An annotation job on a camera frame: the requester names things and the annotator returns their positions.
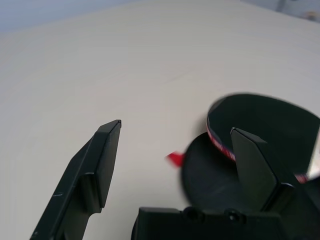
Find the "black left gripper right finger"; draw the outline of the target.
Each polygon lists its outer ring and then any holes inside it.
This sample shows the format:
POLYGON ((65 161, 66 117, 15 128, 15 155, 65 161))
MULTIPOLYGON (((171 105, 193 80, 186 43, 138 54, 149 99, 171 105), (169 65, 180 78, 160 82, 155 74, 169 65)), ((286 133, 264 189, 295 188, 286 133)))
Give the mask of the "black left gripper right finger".
POLYGON ((255 211, 278 214, 292 240, 320 238, 320 210, 295 175, 260 137, 230 133, 239 181, 255 211))

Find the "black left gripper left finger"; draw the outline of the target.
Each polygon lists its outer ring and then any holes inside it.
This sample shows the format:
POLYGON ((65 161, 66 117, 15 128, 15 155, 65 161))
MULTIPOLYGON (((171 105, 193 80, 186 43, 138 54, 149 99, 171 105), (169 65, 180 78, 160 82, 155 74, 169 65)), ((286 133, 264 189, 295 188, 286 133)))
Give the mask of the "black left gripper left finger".
POLYGON ((81 240, 89 218, 106 205, 122 122, 101 125, 67 165, 32 240, 81 240))

